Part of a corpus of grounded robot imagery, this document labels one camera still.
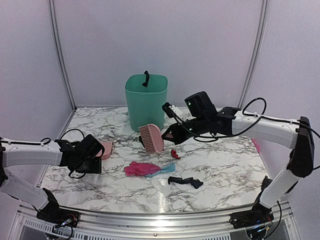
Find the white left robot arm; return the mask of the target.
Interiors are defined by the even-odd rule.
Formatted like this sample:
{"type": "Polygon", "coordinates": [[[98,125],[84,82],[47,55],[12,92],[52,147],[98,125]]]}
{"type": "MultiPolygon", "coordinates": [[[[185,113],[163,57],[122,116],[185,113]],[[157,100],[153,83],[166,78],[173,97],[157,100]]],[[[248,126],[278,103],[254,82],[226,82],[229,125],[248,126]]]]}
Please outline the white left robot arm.
{"type": "Polygon", "coordinates": [[[9,167],[50,165],[66,167],[69,174],[99,174],[105,147],[91,134],[81,141],[65,139],[22,141],[0,140],[0,191],[26,202],[42,212],[53,223],[63,219],[63,211],[50,190],[36,187],[15,176],[9,167]]]}

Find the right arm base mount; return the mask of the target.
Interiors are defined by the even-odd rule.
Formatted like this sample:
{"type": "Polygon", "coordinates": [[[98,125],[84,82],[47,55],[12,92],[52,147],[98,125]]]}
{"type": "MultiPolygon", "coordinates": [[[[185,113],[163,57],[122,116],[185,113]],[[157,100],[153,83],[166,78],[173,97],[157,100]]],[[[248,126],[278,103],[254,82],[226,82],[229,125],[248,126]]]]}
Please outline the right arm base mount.
{"type": "Polygon", "coordinates": [[[234,229],[240,229],[270,223],[273,220],[274,215],[272,211],[262,213],[260,211],[246,210],[232,213],[230,215],[229,223],[234,229]]]}

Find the red paper scrap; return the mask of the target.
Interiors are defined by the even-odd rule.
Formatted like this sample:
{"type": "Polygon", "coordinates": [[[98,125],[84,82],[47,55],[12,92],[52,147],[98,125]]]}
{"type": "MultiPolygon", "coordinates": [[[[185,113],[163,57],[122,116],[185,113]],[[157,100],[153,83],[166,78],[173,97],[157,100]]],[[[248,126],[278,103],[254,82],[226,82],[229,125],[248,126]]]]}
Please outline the red paper scrap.
{"type": "Polygon", "coordinates": [[[177,159],[177,160],[180,160],[180,159],[181,159],[181,157],[177,154],[177,152],[176,152],[174,149],[172,149],[172,150],[170,151],[170,153],[171,153],[171,156],[172,156],[174,159],[177,159]]]}

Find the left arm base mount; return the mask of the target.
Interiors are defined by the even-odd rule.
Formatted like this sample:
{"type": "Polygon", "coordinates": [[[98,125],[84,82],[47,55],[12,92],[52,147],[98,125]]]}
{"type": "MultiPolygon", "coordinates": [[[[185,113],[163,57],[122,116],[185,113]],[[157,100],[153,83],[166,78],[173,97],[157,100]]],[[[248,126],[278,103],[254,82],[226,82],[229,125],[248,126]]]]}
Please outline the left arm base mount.
{"type": "Polygon", "coordinates": [[[71,220],[68,225],[76,228],[79,222],[80,213],[78,211],[59,208],[58,210],[41,210],[36,214],[36,217],[40,220],[54,223],[56,225],[62,225],[62,223],[66,222],[67,220],[71,220]]]}

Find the magenta paper sheet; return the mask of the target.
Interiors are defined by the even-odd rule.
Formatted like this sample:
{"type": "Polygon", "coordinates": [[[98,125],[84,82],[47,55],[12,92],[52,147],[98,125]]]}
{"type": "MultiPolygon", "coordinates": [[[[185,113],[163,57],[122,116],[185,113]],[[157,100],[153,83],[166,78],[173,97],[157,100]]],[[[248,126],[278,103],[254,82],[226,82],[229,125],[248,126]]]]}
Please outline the magenta paper sheet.
{"type": "Polygon", "coordinates": [[[152,175],[161,170],[161,167],[144,162],[132,161],[129,166],[124,168],[124,172],[127,176],[147,176],[152,175]]]}

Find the pink plastic dustpan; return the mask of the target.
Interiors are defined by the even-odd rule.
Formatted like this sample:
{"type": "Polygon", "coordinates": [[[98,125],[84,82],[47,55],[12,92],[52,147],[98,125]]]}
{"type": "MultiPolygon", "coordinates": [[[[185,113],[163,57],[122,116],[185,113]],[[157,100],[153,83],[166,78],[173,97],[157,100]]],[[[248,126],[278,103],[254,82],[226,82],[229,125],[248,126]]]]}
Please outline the pink plastic dustpan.
{"type": "Polygon", "coordinates": [[[105,141],[101,142],[102,146],[104,147],[104,152],[102,150],[97,154],[98,157],[101,157],[102,160],[107,160],[112,154],[113,142],[112,141],[105,141]]]}

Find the pink plastic hand brush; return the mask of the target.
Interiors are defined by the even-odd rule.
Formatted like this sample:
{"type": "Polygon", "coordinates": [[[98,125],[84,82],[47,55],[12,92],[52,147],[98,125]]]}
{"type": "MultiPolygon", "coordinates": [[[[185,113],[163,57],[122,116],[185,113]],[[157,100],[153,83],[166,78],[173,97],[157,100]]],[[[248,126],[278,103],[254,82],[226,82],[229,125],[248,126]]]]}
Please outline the pink plastic hand brush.
{"type": "Polygon", "coordinates": [[[159,127],[155,124],[148,124],[138,128],[140,136],[139,141],[143,145],[147,154],[161,153],[164,150],[165,143],[159,127]]]}

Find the light blue paper scrap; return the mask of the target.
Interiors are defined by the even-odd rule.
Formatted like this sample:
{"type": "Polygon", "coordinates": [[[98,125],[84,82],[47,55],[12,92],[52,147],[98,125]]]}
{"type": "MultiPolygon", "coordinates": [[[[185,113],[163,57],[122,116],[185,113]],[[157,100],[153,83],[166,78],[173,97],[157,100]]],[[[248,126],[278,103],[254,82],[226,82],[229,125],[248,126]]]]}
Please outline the light blue paper scrap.
{"type": "Polygon", "coordinates": [[[166,165],[165,167],[161,168],[159,171],[146,175],[147,178],[152,178],[154,176],[157,176],[159,174],[167,174],[172,173],[176,171],[176,164],[174,162],[171,162],[170,164],[166,165]]]}

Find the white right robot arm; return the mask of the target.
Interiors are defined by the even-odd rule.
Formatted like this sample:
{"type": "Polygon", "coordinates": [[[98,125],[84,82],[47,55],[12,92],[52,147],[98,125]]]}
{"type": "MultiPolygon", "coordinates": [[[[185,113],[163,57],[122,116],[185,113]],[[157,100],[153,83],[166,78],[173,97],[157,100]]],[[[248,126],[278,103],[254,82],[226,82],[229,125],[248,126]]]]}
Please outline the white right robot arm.
{"type": "Polygon", "coordinates": [[[193,138],[197,142],[213,143],[222,139],[245,136],[261,139],[291,150],[289,162],[275,179],[258,195],[247,219],[258,224],[267,216],[276,202],[290,192],[301,178],[309,176],[314,166],[316,131],[307,117],[283,119],[266,116],[263,112],[250,113],[245,108],[224,107],[216,109],[205,91],[185,99],[192,119],[183,120],[178,108],[166,102],[162,110],[176,123],[168,127],[162,139],[179,145],[193,138]]]}

